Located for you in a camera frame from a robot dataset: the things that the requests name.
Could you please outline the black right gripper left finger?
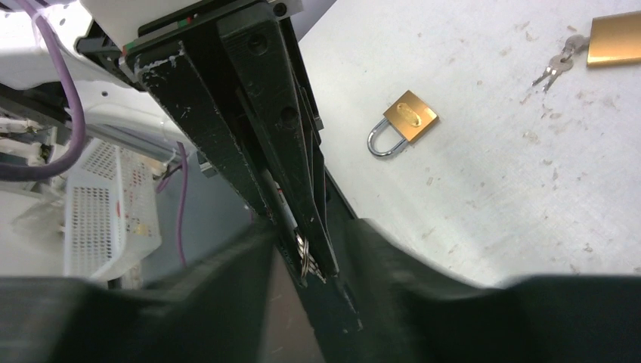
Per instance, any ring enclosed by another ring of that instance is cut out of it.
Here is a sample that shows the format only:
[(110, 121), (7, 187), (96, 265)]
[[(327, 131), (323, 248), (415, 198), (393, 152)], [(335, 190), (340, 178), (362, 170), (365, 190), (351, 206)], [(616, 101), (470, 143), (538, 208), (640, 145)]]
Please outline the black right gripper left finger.
[(141, 290), (77, 278), (2, 278), (3, 362), (255, 362), (276, 231), (250, 225)]

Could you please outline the long shackle brass padlock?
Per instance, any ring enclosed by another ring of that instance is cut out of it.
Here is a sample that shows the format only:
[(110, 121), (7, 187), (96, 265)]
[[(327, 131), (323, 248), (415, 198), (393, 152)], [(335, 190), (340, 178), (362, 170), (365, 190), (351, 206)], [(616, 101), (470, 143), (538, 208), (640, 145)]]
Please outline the long shackle brass padlock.
[(640, 63), (640, 11), (595, 17), (591, 23), (588, 67)]

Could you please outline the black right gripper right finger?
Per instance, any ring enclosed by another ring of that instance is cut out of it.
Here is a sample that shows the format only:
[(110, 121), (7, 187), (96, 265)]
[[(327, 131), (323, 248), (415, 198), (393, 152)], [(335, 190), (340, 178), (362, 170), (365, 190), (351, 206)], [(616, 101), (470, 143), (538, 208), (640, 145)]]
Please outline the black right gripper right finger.
[(638, 362), (640, 279), (534, 275), (475, 287), (364, 219), (330, 223), (356, 330), (337, 362)]

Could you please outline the padlock keys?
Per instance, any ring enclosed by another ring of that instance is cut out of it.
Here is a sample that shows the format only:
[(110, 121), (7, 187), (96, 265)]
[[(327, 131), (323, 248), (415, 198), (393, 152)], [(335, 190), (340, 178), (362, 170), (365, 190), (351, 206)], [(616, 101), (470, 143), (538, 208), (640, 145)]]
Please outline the padlock keys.
[(543, 92), (548, 92), (553, 83), (564, 73), (574, 66), (573, 57), (589, 47), (590, 38), (575, 34), (565, 40), (565, 44), (559, 54), (550, 58), (545, 70), (537, 77), (531, 86), (539, 85), (542, 81)]

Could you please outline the cable lock silver keys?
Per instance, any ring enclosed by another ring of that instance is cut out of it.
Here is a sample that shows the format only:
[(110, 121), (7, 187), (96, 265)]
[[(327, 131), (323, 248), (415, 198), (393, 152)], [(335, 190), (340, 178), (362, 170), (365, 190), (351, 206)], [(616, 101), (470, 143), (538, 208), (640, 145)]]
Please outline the cable lock silver keys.
[(316, 276), (323, 284), (327, 282), (326, 278), (321, 273), (318, 264), (315, 262), (314, 257), (310, 252), (310, 243), (307, 238), (303, 237), (299, 232), (295, 232), (296, 242), (298, 244), (298, 253), (301, 258), (301, 279), (306, 282), (307, 275)]

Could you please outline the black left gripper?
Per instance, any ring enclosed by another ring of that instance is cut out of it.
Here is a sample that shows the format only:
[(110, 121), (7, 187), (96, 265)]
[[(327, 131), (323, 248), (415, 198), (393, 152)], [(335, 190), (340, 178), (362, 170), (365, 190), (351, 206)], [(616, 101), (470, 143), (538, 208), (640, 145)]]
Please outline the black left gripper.
[[(160, 5), (178, 1), (97, 1), (125, 15), (152, 16)], [(271, 10), (243, 10), (265, 2)], [(142, 10), (131, 6), (142, 5)], [(217, 23), (221, 43), (240, 79), (250, 122), (273, 179), (290, 206), (308, 250), (323, 275), (339, 272), (327, 231), (326, 179), (320, 136), (308, 102), (306, 70), (291, 20), (302, 1), (187, 1), (180, 9), (134, 26), (136, 37), (121, 45), (91, 22), (75, 50), (120, 81), (147, 91), (215, 170), (259, 216), (273, 216), (259, 169), (235, 127), (232, 110), (215, 99), (185, 39), (214, 44)]]

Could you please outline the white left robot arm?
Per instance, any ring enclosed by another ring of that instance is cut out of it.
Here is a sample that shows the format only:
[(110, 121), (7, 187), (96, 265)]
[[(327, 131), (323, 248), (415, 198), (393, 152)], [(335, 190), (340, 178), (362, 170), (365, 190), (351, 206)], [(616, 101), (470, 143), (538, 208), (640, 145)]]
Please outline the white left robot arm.
[(151, 169), (173, 161), (145, 133), (193, 148), (248, 207), (280, 229), (297, 278), (334, 276), (322, 126), (291, 17), (298, 1), (16, 1), (1, 3), (1, 122), (67, 127), (82, 137), (50, 167), (16, 144), (24, 166), (4, 182), (65, 174), (64, 274), (108, 281), (160, 246)]

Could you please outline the short brass padlock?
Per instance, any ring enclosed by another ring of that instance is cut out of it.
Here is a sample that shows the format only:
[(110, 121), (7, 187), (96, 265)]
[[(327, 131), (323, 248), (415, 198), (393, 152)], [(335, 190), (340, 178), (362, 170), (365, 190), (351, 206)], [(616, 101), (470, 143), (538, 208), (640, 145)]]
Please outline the short brass padlock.
[[(439, 115), (419, 96), (407, 90), (382, 114), (367, 136), (367, 149), (378, 158), (390, 157), (418, 140), (440, 120)], [(392, 127), (401, 140), (389, 150), (380, 151), (374, 141), (386, 127)]]

